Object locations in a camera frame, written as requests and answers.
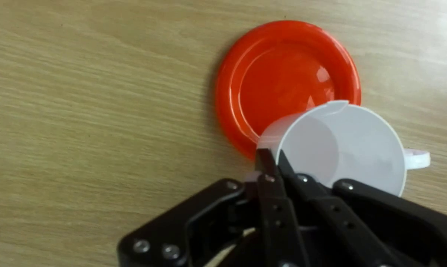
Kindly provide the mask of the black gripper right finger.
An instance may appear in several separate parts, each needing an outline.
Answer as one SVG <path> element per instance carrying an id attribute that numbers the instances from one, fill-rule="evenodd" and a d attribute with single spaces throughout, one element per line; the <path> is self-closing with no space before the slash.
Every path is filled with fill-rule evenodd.
<path id="1" fill-rule="evenodd" d="M 345 254 L 355 267 L 397 266 L 397 257 L 366 223 L 341 198 L 327 194 L 311 176 L 298 176 L 284 152 L 280 154 L 280 170 L 286 182 L 335 240 L 338 253 Z"/>

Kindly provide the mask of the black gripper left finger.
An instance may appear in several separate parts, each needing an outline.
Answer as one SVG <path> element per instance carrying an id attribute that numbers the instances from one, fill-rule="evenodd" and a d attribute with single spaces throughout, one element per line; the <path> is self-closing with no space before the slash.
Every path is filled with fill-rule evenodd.
<path id="1" fill-rule="evenodd" d="M 271 151 L 257 152 L 257 170 L 260 171 L 257 195 L 266 266 L 308 267 L 309 262 L 299 232 L 298 216 Z"/>

